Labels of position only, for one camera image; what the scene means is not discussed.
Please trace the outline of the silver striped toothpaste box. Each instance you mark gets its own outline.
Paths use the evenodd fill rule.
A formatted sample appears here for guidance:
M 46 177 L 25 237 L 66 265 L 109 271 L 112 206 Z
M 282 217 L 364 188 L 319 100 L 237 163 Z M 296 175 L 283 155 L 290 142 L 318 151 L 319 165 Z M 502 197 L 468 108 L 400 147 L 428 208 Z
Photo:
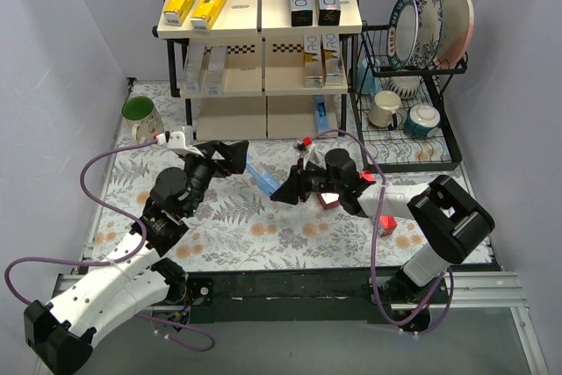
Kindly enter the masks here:
M 201 91 L 204 58 L 205 44 L 203 42 L 192 42 L 188 47 L 182 75 L 183 88 L 187 92 Z

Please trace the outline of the silver white toothpaste box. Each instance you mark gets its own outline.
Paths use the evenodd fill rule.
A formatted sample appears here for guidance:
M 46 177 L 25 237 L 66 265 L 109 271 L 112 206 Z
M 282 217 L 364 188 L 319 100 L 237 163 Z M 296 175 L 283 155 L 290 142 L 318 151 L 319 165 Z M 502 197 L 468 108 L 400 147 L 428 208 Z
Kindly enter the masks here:
M 226 77 L 227 47 L 213 47 L 210 53 L 205 80 L 207 97 L 222 97 Z

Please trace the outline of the light blue toothpaste box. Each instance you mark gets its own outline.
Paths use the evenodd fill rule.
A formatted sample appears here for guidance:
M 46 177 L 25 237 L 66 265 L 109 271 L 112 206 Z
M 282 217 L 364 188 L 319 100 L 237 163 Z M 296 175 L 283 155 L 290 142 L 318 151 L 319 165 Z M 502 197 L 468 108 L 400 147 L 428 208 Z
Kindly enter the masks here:
M 246 158 L 246 171 L 254 178 L 259 190 L 269 198 L 280 187 L 278 180 L 250 154 L 247 154 Z

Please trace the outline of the small yellow box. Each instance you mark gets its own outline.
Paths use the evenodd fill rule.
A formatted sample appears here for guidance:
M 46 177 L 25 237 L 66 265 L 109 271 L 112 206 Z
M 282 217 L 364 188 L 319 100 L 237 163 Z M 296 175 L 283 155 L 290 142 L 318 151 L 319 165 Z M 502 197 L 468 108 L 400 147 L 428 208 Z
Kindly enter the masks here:
M 227 0 L 200 0 L 191 14 L 191 26 L 194 31 L 210 31 Z

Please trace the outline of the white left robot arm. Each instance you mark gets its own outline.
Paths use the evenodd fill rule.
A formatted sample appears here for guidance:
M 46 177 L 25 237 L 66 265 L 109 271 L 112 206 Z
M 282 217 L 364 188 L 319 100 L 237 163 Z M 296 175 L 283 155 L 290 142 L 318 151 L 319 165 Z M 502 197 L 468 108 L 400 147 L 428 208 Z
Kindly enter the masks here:
M 186 274 L 166 257 L 187 233 L 185 220 L 203 202 L 215 177 L 246 168 L 248 141 L 208 141 L 195 146 L 174 136 L 158 141 L 183 161 L 155 179 L 142 215 L 102 260 L 74 285 L 48 302 L 31 302 L 24 311 L 28 346 L 54 374 L 74 374 L 97 344 L 145 307 L 175 305 L 187 293 Z

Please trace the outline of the silver RO toothpaste box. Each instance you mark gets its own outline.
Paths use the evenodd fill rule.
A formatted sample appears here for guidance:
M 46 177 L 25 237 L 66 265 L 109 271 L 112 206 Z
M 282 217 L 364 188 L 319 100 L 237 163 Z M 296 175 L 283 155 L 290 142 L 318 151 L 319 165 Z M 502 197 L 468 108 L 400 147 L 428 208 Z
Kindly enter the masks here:
M 344 69 L 338 35 L 333 33 L 326 33 L 322 35 L 322 54 L 324 83 L 326 85 L 343 84 Z

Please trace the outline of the brown red toothpaste box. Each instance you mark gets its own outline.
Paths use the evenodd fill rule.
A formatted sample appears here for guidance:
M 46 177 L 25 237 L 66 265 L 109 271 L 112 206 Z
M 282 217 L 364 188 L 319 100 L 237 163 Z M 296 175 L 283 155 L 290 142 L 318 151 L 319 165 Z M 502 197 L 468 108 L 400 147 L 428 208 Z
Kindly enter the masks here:
M 339 195 L 336 193 L 318 193 L 317 198 L 324 210 L 329 210 L 338 207 Z

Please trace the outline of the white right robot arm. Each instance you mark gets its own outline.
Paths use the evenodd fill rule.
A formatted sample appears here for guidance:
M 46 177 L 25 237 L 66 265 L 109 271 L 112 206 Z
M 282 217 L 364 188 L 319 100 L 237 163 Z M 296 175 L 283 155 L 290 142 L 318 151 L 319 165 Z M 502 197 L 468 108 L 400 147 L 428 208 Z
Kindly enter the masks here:
M 351 215 L 376 222 L 379 214 L 415 221 L 427 244 L 395 276 L 398 294 L 407 302 L 421 300 L 434 278 L 461 264 L 495 229 L 491 214 L 451 177 L 384 186 L 362 177 L 342 148 L 329 150 L 324 161 L 320 167 L 298 159 L 270 199 L 297 205 L 313 193 L 334 193 Z

